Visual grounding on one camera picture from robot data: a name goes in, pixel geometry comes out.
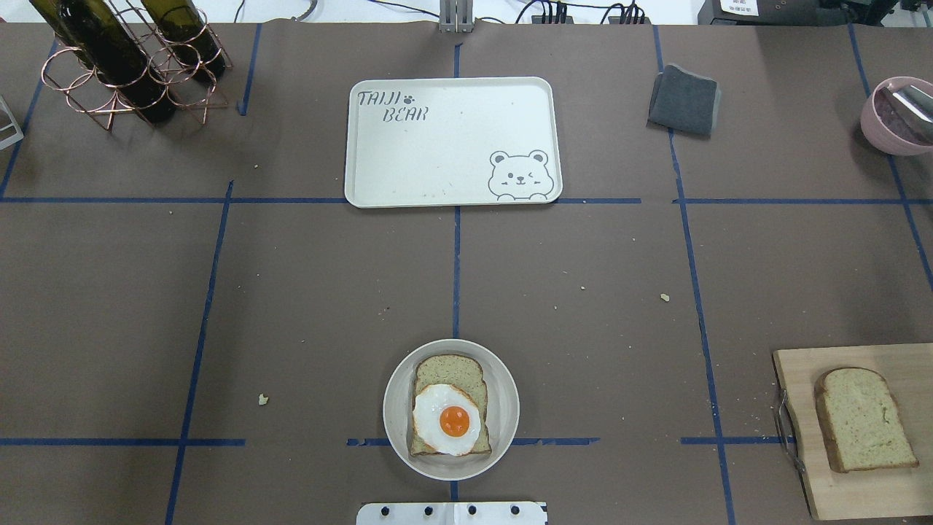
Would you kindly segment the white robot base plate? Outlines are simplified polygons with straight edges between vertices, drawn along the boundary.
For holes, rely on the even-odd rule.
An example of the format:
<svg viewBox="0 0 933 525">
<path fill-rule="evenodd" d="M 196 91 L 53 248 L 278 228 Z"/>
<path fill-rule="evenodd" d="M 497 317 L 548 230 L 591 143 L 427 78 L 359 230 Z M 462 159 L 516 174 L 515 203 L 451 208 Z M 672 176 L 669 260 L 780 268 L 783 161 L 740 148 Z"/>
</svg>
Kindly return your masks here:
<svg viewBox="0 0 933 525">
<path fill-rule="evenodd" d="M 356 524 L 547 524 L 545 502 L 371 502 Z"/>
</svg>

